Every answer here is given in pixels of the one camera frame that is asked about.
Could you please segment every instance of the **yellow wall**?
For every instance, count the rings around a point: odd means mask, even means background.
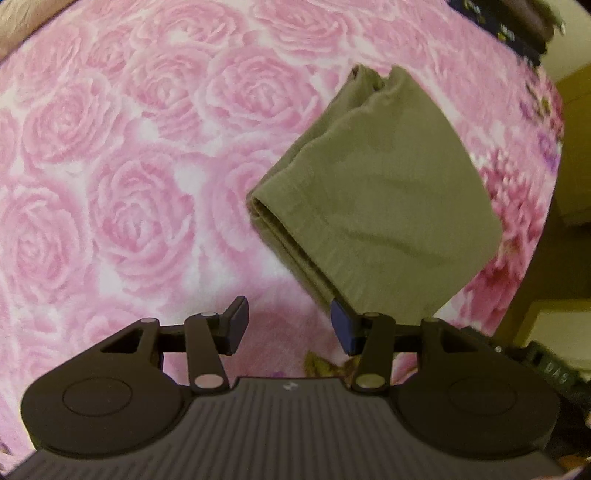
[[[542,64],[556,82],[591,63],[591,15],[575,0],[547,0],[560,11],[566,35],[557,31]]]

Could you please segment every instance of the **pink floral bedspread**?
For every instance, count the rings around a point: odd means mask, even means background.
[[[243,294],[231,377],[350,366],[244,200],[355,63],[408,69],[480,170],[503,241],[439,315],[495,330],[556,180],[544,72],[443,0],[79,0],[0,66],[2,469],[32,451],[26,387],[143,316],[180,323]],[[186,382],[183,362],[165,370]],[[412,366],[399,356],[394,379]]]

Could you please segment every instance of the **folded towel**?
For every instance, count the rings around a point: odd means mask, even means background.
[[[417,324],[495,255],[501,226],[452,126],[402,68],[362,65],[247,198],[254,227],[328,308]]]

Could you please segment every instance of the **beige pillow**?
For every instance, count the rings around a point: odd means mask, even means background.
[[[0,61],[75,0],[3,0],[0,2]]]

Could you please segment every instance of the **pink flower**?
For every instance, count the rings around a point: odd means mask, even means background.
[[[182,155],[130,139],[91,178],[95,244],[132,292],[173,288],[188,266],[193,198],[179,189],[172,168]]]
[[[142,10],[147,10],[150,2],[147,0],[119,0],[117,2],[103,2],[92,0],[85,9],[89,21],[97,18],[119,21],[123,17],[135,15]]]
[[[19,130],[20,125],[10,110],[0,109],[0,179],[7,175],[16,158]]]
[[[242,13],[216,2],[167,2],[137,29],[140,43],[197,47],[215,53],[246,30]]]
[[[90,49],[86,65],[99,69],[109,80],[117,79],[135,53],[129,40],[132,30],[123,24],[99,37]]]
[[[469,300],[460,315],[483,322],[494,331],[521,284],[542,230],[547,210],[517,165],[502,152],[494,152],[480,176],[500,218],[503,234],[499,251],[464,288]]]
[[[14,76],[14,56],[0,60],[0,96],[12,85]]]
[[[84,24],[64,24],[41,33],[15,65],[16,99],[21,103],[30,103],[54,89],[59,78],[75,68],[73,60],[90,44],[90,32]]]
[[[212,175],[201,193],[207,207],[204,227],[215,234],[215,244],[206,250],[220,252],[234,269],[240,270],[241,265],[255,268],[259,261],[256,252],[262,245],[251,225],[246,195],[281,154],[268,140],[243,136],[212,163]]]
[[[301,133],[322,112],[307,70],[256,45],[224,51],[212,60],[200,95],[203,109],[237,129]]]
[[[87,350],[144,316],[154,316],[112,298],[94,298],[89,294],[68,303],[64,319],[65,334],[73,355]]]
[[[446,6],[431,6],[423,1],[397,2],[402,17],[411,20],[435,44],[448,46],[459,52],[465,46],[461,30],[454,24],[456,19],[453,10]]]
[[[348,47],[347,19],[305,0],[257,0],[252,12],[274,41],[291,53],[316,59]]]
[[[424,69],[433,59],[427,37],[408,20],[362,19],[363,35],[390,63],[405,68]]]
[[[110,149],[123,126],[120,97],[104,77],[87,73],[28,114],[22,154],[33,168],[88,162]]]
[[[83,288],[92,246],[80,200],[47,179],[0,195],[0,265],[13,298],[54,303]]]
[[[459,113],[481,128],[489,128],[496,119],[506,123],[506,117],[519,112],[509,101],[505,82],[473,56],[440,52],[435,74]]]
[[[229,377],[268,377],[278,371],[287,377],[303,377],[308,351],[328,358],[342,352],[330,321],[295,280],[274,281],[245,294],[256,321],[246,329],[240,356],[224,359]]]
[[[360,12],[373,17],[390,19],[394,13],[392,2],[388,0],[311,0],[311,3],[343,14]]]
[[[146,51],[123,80],[125,93],[144,109],[163,138],[198,142],[201,119],[194,97],[209,58],[193,48]]]

